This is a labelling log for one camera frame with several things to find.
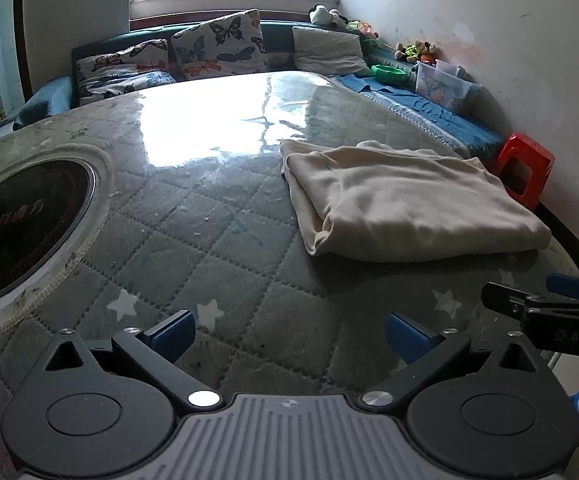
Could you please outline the cream beige garment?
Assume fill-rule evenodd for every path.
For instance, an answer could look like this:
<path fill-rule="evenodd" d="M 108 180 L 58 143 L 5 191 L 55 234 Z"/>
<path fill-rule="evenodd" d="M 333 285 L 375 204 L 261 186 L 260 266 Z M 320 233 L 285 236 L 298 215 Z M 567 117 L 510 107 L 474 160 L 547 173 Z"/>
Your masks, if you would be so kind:
<path fill-rule="evenodd" d="M 376 141 L 280 146 L 303 247 L 367 262 L 528 252 L 550 229 L 477 158 L 395 150 Z"/>

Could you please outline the blue sectional sofa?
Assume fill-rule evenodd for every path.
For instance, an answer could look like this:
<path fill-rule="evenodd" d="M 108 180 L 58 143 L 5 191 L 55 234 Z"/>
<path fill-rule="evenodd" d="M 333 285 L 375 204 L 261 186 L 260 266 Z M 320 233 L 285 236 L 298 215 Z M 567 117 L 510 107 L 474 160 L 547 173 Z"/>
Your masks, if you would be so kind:
<path fill-rule="evenodd" d="M 294 39 L 291 29 L 297 24 L 291 21 L 262 21 L 262 39 L 265 43 L 268 61 L 273 72 L 294 70 Z M 130 49 L 137 44 L 150 40 L 169 40 L 181 30 L 191 29 L 194 25 L 175 24 L 162 27 L 131 30 L 126 34 L 73 48 L 72 62 L 84 58 L 97 58 L 102 54 Z M 373 77 L 341 75 L 335 80 L 357 93 L 364 93 L 395 113 L 402 112 L 405 118 L 459 153 L 467 153 L 483 160 L 494 158 L 505 143 L 505 136 L 492 130 L 475 118 L 465 118 L 454 114 L 424 96 L 414 92 L 416 68 L 412 65 L 390 61 L 387 50 L 378 47 L 374 40 L 362 39 L 362 51 L 370 64 L 399 66 L 408 74 L 405 84 L 382 84 Z M 77 71 L 58 76 L 44 84 L 25 103 L 14 119 L 15 130 L 32 125 L 44 118 L 62 114 L 78 106 L 79 91 Z"/>

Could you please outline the plain grey cushion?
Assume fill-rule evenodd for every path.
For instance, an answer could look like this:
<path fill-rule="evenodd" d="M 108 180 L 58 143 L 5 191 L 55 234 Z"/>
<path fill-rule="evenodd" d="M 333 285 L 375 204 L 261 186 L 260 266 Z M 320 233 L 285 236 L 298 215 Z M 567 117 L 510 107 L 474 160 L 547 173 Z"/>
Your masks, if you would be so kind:
<path fill-rule="evenodd" d="M 361 41 L 348 32 L 294 26 L 294 64 L 297 70 L 325 76 L 369 76 Z"/>

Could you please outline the lying butterfly print pillow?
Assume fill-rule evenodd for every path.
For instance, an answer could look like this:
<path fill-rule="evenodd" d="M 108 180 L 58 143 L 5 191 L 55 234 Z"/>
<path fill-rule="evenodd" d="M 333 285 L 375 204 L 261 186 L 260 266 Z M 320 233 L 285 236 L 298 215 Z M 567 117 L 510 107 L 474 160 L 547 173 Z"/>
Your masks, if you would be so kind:
<path fill-rule="evenodd" d="M 75 70 L 80 106 L 176 81 L 169 73 L 165 39 L 82 58 Z"/>

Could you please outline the green plastic bowl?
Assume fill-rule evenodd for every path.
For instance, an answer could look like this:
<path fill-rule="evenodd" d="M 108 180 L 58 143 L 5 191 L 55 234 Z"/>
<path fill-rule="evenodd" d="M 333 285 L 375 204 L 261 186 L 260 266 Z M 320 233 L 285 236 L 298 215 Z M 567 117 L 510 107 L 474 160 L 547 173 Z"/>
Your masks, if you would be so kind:
<path fill-rule="evenodd" d="M 387 86 L 405 86 L 410 80 L 408 72 L 391 65 L 374 64 L 371 66 L 371 73 L 377 81 Z"/>

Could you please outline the black white plush toy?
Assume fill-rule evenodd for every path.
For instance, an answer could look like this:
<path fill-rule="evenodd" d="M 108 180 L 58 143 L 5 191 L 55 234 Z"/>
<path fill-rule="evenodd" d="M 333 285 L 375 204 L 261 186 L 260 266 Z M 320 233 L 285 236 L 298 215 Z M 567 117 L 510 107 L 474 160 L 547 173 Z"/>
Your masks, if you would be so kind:
<path fill-rule="evenodd" d="M 318 25 L 329 28 L 346 28 L 348 18 L 345 18 L 337 9 L 329 10 L 323 4 L 313 6 L 309 12 L 309 20 L 312 25 Z"/>

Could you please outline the clear plastic storage box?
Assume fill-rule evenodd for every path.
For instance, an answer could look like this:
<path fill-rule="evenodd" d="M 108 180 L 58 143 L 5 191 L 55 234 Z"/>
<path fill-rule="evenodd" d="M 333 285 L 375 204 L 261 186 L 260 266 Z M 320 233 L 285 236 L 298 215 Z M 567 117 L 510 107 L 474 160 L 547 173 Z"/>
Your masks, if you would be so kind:
<path fill-rule="evenodd" d="M 416 65 L 415 92 L 454 114 L 464 115 L 479 95 L 480 85 L 419 63 Z"/>

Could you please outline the pile of small plush toys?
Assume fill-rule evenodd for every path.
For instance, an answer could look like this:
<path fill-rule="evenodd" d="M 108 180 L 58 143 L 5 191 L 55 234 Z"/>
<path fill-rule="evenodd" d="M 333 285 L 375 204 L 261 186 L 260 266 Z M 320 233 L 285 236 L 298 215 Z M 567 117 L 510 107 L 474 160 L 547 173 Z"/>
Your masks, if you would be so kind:
<path fill-rule="evenodd" d="M 408 63 L 436 63 L 437 46 L 428 41 L 415 40 L 413 44 L 396 44 L 395 58 Z"/>

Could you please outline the red plastic stool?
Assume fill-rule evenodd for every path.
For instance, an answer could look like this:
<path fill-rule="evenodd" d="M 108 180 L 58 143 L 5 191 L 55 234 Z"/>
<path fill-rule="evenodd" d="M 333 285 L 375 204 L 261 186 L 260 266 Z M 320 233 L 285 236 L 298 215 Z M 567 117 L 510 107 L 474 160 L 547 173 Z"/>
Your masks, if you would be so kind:
<path fill-rule="evenodd" d="M 506 191 L 526 208 L 538 206 L 555 156 L 524 133 L 512 133 L 493 162 L 491 171 Z"/>

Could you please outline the round black induction cooktop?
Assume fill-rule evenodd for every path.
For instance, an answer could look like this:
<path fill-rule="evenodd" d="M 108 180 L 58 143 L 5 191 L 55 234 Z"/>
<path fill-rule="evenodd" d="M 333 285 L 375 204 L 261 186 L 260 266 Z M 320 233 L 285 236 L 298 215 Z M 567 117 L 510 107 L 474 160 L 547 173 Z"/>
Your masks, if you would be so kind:
<path fill-rule="evenodd" d="M 50 159 L 0 181 L 0 297 L 67 240 L 91 204 L 96 174 L 78 159 Z"/>

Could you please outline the upright butterfly print pillow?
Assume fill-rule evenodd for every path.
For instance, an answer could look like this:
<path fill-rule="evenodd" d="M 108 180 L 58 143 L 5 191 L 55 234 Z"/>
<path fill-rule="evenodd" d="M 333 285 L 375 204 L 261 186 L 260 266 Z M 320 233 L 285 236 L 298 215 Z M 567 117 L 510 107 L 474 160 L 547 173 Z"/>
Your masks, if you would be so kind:
<path fill-rule="evenodd" d="M 171 36 L 184 80 L 267 73 L 270 64 L 256 9 L 206 21 Z"/>

